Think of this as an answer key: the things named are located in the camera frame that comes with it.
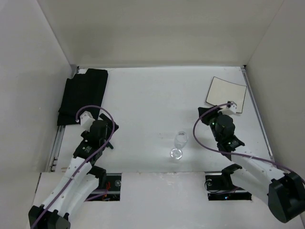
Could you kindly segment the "square white plate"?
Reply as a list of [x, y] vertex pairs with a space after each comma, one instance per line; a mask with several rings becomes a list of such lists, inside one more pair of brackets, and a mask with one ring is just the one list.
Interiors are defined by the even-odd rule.
[[247, 87], [214, 77], [208, 90], [206, 102], [211, 105], [220, 105], [235, 102], [237, 113], [243, 112]]

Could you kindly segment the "clear wine glass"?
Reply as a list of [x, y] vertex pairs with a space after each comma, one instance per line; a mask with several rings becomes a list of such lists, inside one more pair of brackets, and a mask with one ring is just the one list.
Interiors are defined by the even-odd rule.
[[188, 135], [186, 132], [178, 132], [174, 139], [174, 147], [170, 151], [170, 157], [175, 160], [180, 160], [183, 157], [182, 149], [188, 142]]

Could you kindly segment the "black cloth placemat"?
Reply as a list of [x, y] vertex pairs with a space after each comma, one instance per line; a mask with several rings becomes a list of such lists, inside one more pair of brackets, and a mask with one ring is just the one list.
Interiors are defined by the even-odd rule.
[[108, 71], [88, 69], [86, 73], [75, 74], [67, 79], [59, 108], [57, 125], [76, 124], [77, 111], [87, 105], [100, 106], [108, 80]]

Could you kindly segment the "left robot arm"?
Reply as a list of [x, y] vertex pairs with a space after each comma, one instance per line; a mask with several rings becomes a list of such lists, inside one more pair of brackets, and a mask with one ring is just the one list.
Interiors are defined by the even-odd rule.
[[29, 210], [32, 229], [69, 229], [71, 217], [106, 179], [106, 170], [96, 166], [96, 162], [106, 148], [113, 148], [110, 139], [118, 125], [109, 113], [96, 120], [84, 112], [78, 121], [84, 129], [82, 141], [54, 190], [39, 206]]

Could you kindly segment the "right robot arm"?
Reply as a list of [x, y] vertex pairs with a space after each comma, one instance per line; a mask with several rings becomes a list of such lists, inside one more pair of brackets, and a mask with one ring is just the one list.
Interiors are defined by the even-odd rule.
[[269, 159], [257, 157], [235, 132], [233, 119], [225, 110], [236, 112], [237, 105], [227, 102], [210, 108], [198, 108], [198, 121], [209, 126], [216, 141], [216, 153], [231, 165], [221, 171], [216, 192], [241, 188], [262, 200], [273, 216], [287, 223], [305, 211], [305, 181], [296, 172]]

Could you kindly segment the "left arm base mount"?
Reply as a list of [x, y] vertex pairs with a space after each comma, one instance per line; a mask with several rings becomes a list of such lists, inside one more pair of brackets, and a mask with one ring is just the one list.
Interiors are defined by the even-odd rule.
[[120, 173], [107, 174], [106, 180], [100, 184], [85, 201], [120, 201], [122, 175]]

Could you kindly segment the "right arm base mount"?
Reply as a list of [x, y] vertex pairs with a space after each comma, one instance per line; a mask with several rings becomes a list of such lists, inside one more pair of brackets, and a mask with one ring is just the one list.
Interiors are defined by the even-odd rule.
[[221, 173], [205, 174], [204, 187], [209, 201], [252, 200], [252, 194], [242, 188], [237, 188], [231, 183], [227, 184]]

